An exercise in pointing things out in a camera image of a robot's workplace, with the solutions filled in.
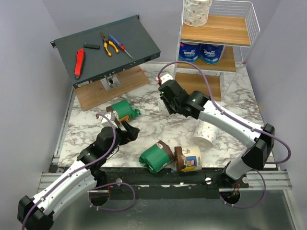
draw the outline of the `metal sheet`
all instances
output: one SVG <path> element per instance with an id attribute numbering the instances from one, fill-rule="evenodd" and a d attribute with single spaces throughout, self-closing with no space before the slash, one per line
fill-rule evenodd
<path id="1" fill-rule="evenodd" d="M 242 192 L 240 205 L 258 201 L 260 191 Z M 120 208 L 130 201 L 109 201 Z M 123 212 L 89 208 L 87 194 L 68 207 L 52 230 L 294 230 L 282 191 L 269 191 L 265 201 L 252 209 L 225 206 L 221 200 L 138 200 Z"/>

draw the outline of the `wooden shelf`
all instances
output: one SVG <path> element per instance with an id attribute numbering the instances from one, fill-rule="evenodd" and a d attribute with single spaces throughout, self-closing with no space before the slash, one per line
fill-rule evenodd
<path id="1" fill-rule="evenodd" d="M 205 63 L 201 58 L 199 58 L 194 64 L 203 70 L 236 72 L 235 56 L 232 46 L 226 46 L 223 56 L 217 64 L 209 65 Z M 185 63 L 178 63 L 177 67 L 194 69 L 193 66 Z"/>
<path id="2" fill-rule="evenodd" d="M 210 44 L 250 46 L 245 18 L 216 15 L 209 15 L 207 23 L 200 27 L 183 24 L 181 40 Z"/>
<path id="3" fill-rule="evenodd" d="M 149 83 L 140 66 L 135 66 L 117 74 L 120 85 L 106 91 L 100 80 L 74 89 L 83 111 L 119 97 Z"/>
<path id="4" fill-rule="evenodd" d="M 221 86 L 219 76 L 206 76 L 216 100 L 221 100 Z M 209 95 L 207 85 L 205 80 L 200 74 L 190 74 L 190 73 L 177 73 L 176 81 L 179 85 L 185 89 L 189 94 L 195 90 L 201 91 Z"/>

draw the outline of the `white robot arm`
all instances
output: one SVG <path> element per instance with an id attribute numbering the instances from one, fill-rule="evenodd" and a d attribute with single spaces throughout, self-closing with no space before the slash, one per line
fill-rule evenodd
<path id="1" fill-rule="evenodd" d="M 195 119 L 211 123 L 237 138 L 248 148 L 245 153 L 229 162 L 225 167 L 223 174 L 224 179 L 228 183 L 234 183 L 251 169 L 263 169 L 273 148 L 274 140 L 254 130 L 263 130 L 274 134 L 275 129 L 273 126 L 266 124 L 264 127 L 261 127 L 231 113 L 220 105 L 218 106 L 221 110 L 218 110 L 209 96 L 200 91 L 194 91 L 190 95 L 187 94 L 169 74 L 162 76 L 158 80 L 160 84 L 160 98 L 170 114 L 179 113 L 185 117 L 192 116 Z M 249 125 L 252 129 L 247 129 L 242 124 L 229 118 L 224 114 L 225 112 L 240 122 Z"/>
<path id="2" fill-rule="evenodd" d="M 101 121 L 103 128 L 97 135 L 96 141 L 81 151 L 78 159 L 61 177 L 32 198 L 24 196 L 19 201 L 17 218 L 21 223 L 25 221 L 25 227 L 28 230 L 50 229 L 53 221 L 73 201 L 85 192 L 107 184 L 106 173 L 101 170 L 101 166 L 115 148 L 134 141 L 140 130 L 123 121 L 121 123 L 126 131 L 122 131 L 114 122 L 113 113 L 110 112 L 104 116 L 113 124 L 116 136 L 113 135 L 110 122 L 103 118 Z M 113 138 L 115 138 L 115 144 L 109 151 Z"/>

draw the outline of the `toilet paper roll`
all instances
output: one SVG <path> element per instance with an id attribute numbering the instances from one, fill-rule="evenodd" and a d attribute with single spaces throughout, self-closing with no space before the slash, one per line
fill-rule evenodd
<path id="1" fill-rule="evenodd" d="M 185 0 L 183 23 L 189 26 L 202 26 L 208 20 L 212 0 Z"/>
<path id="2" fill-rule="evenodd" d="M 219 132 L 219 128 L 204 121 L 199 121 L 195 133 L 192 137 L 192 141 L 201 147 L 207 149 L 214 146 L 214 142 Z"/>

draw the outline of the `white marble surface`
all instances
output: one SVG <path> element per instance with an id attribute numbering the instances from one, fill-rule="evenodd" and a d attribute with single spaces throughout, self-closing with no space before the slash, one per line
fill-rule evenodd
<path id="1" fill-rule="evenodd" d="M 123 99 L 131 100 L 132 104 L 140 109 L 142 115 L 130 121 L 130 125 L 138 127 L 140 133 L 136 141 L 121 146 L 118 153 L 104 166 L 141 167 L 138 161 L 139 156 L 158 140 L 164 141 L 172 150 L 175 146 L 193 145 L 191 137 L 197 125 L 195 119 L 185 118 L 182 115 L 162 115 L 159 113 L 157 101 L 159 91 L 155 78 L 164 64 L 142 64 L 140 66 L 150 79 L 148 85 L 85 112 L 82 111 L 77 97 L 75 98 L 60 153 L 59 167 L 70 166 L 79 153 L 95 141 L 97 134 L 101 131 L 100 120 L 96 120 L 95 114 L 105 113 L 107 106 Z M 168 67 L 166 70 L 173 74 L 173 67 Z M 226 88 L 233 77 L 233 73 L 224 75 Z M 231 112 L 251 122 L 263 125 L 245 67 L 239 70 L 230 84 L 224 100 L 219 103 Z M 238 140 L 220 130 L 214 147 L 211 149 L 201 148 L 201 151 L 203 167 L 225 167 L 230 160 L 244 152 L 245 147 Z M 273 161 L 272 155 L 269 157 L 269 161 Z M 266 165 L 266 167 L 275 167 L 275 165 Z"/>

